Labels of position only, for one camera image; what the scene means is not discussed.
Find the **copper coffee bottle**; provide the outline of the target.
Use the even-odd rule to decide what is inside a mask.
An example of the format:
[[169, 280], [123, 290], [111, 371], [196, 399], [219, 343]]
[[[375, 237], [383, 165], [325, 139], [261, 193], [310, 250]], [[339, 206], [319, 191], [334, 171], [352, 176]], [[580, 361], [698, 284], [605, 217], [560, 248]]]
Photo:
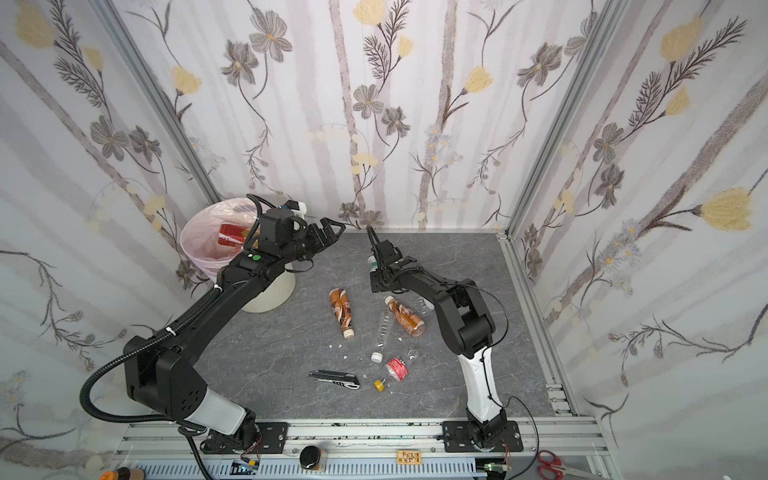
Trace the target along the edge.
[[352, 327], [351, 304], [347, 291], [344, 288], [333, 289], [329, 293], [329, 300], [343, 337], [345, 339], [353, 338], [355, 332]]

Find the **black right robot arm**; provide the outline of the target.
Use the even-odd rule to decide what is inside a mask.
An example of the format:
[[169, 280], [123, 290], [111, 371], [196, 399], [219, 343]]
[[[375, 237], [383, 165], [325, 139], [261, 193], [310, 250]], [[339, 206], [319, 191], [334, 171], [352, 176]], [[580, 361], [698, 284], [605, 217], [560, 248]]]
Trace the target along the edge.
[[432, 304], [442, 339], [461, 365], [469, 437], [477, 448], [490, 448], [502, 436], [508, 416], [492, 368], [495, 322], [481, 289], [471, 279], [452, 280], [428, 270], [380, 239], [372, 226], [366, 233], [375, 263], [369, 272], [371, 291], [412, 292]]

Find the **yellow red tea bottle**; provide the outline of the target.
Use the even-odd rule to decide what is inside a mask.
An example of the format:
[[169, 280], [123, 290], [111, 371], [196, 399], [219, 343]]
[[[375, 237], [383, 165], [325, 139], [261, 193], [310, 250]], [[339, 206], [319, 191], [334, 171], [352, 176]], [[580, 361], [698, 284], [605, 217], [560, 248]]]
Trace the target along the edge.
[[224, 223], [219, 228], [217, 243], [221, 246], [242, 248], [250, 229], [242, 225]]

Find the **blue-label water bottle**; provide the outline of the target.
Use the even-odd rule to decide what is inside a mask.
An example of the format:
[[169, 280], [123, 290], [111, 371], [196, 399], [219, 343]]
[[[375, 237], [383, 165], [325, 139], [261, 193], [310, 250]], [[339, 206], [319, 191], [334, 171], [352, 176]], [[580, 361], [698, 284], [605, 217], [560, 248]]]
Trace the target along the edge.
[[434, 305], [423, 297], [418, 297], [415, 300], [415, 306], [420, 315], [428, 315], [434, 311]]

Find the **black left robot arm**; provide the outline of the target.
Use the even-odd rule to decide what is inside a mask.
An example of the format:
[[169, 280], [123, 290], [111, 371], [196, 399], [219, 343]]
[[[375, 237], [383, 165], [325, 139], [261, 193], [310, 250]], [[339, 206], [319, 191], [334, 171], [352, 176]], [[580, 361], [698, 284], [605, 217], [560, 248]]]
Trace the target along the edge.
[[[195, 368], [215, 336], [248, 302], [264, 293], [295, 262], [311, 261], [335, 244], [344, 224], [322, 218], [309, 223], [288, 206], [250, 195], [257, 218], [243, 248], [217, 273], [214, 286], [163, 330], [133, 338], [121, 356], [95, 370], [79, 393], [81, 408], [109, 423], [168, 421], [208, 438], [205, 453], [244, 453], [262, 438], [254, 413], [212, 390]], [[148, 408], [145, 415], [118, 415], [98, 408], [91, 391], [122, 367], [127, 395]]]

